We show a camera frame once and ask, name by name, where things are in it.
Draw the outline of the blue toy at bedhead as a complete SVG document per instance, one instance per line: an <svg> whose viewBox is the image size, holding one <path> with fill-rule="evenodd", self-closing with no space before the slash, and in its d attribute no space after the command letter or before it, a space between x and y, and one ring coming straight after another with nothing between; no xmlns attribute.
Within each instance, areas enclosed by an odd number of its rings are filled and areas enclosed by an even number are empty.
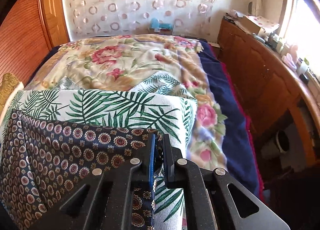
<svg viewBox="0 0 320 230"><path fill-rule="evenodd" d="M162 32L162 31L169 31L172 32L174 27L170 23L161 23L159 19L157 18L152 18L150 25L150 29L153 29L154 32Z"/></svg>

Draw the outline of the window with wooden frame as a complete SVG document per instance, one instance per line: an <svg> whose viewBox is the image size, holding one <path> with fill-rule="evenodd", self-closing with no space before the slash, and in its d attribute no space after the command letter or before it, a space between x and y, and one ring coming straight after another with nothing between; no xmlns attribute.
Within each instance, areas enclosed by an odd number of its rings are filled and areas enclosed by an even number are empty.
<svg viewBox="0 0 320 230"><path fill-rule="evenodd" d="M304 0L287 0L280 37L297 46L297 56L319 79L319 21Z"/></svg>

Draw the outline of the floral bed quilt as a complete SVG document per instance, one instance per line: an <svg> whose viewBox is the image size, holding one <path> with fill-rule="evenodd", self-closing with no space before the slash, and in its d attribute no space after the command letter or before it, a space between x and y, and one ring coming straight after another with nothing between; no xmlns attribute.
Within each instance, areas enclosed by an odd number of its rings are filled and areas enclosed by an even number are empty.
<svg viewBox="0 0 320 230"><path fill-rule="evenodd" d="M200 167L226 168L222 145L227 115L209 87L197 39L180 36L134 35L87 38L53 51L27 85L28 90L52 89L69 79L85 89L139 91L193 98L195 124L186 140L187 157Z"/></svg>

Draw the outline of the wooden louvered wardrobe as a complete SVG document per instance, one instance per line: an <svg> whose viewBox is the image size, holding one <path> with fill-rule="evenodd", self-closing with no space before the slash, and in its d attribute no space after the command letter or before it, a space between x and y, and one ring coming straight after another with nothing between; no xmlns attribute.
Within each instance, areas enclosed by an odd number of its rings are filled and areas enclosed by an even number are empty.
<svg viewBox="0 0 320 230"><path fill-rule="evenodd" d="M69 41L62 0L1 0L1 74L27 84L46 55Z"/></svg>

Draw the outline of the navy medallion patterned shirt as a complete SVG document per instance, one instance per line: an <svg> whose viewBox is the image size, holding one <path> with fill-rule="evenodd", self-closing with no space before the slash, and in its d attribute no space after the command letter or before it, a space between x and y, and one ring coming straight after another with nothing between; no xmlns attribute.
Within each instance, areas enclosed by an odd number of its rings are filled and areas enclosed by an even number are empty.
<svg viewBox="0 0 320 230"><path fill-rule="evenodd" d="M9 114L1 159L1 204L18 229L28 229L93 170L119 168L147 147L156 129L45 121Z"/></svg>

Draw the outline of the wooden window-side cabinet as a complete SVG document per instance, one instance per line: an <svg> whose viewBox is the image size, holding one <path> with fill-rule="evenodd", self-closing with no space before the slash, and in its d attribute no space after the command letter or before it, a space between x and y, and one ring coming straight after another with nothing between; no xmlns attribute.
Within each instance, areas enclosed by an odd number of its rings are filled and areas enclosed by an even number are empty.
<svg viewBox="0 0 320 230"><path fill-rule="evenodd" d="M251 118L255 147L294 123L306 165L319 164L319 107L306 84L278 53L226 19L221 21L217 42L219 58Z"/></svg>

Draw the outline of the pink figurine on cabinet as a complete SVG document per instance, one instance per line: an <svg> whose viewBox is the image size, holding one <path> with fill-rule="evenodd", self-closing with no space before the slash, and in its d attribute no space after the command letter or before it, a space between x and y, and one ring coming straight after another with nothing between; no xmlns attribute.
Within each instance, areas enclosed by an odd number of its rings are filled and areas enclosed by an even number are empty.
<svg viewBox="0 0 320 230"><path fill-rule="evenodd" d="M294 72L297 70L298 46L290 46L289 52L281 57L282 62Z"/></svg>

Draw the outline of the palm leaf print sheet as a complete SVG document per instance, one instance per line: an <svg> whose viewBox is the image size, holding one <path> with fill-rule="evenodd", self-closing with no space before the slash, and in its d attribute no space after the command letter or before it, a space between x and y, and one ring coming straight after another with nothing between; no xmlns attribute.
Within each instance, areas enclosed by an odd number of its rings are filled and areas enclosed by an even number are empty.
<svg viewBox="0 0 320 230"><path fill-rule="evenodd" d="M185 152L195 122L197 101L159 93L105 91L75 84L51 90L18 91L1 122L1 159L5 129L12 110L45 121L68 121L91 126L156 129L168 134L173 146ZM156 142L155 167L161 168L161 141Z"/></svg>

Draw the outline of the circle patterned sheer curtain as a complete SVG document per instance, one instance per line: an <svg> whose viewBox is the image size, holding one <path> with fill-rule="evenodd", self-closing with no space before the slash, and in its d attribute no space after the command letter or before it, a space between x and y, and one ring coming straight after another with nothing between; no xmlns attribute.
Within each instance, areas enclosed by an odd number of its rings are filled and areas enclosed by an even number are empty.
<svg viewBox="0 0 320 230"><path fill-rule="evenodd" d="M72 40L92 36L147 34L152 18L170 23L167 33L208 38L215 0L62 0Z"/></svg>

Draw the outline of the cardboard box on cabinet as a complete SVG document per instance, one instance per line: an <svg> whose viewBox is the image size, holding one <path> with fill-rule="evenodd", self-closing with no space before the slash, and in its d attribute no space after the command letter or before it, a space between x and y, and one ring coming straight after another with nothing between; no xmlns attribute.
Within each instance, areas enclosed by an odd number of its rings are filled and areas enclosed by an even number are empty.
<svg viewBox="0 0 320 230"><path fill-rule="evenodd" d="M243 16L238 20L239 25L250 34L270 34L279 28L279 24L262 16Z"/></svg>

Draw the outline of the navy blue blanket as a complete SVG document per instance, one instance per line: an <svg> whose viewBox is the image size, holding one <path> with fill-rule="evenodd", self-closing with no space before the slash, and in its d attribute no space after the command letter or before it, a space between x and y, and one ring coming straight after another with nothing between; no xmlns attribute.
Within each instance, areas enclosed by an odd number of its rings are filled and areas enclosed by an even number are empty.
<svg viewBox="0 0 320 230"><path fill-rule="evenodd" d="M249 132L250 118L238 102L225 64L216 58L212 46L206 40L201 40L200 43L203 51L198 55L207 75L209 88L220 105L222 113L227 116L226 135L222 143L222 151L227 158L227 170L259 198L263 183Z"/></svg>

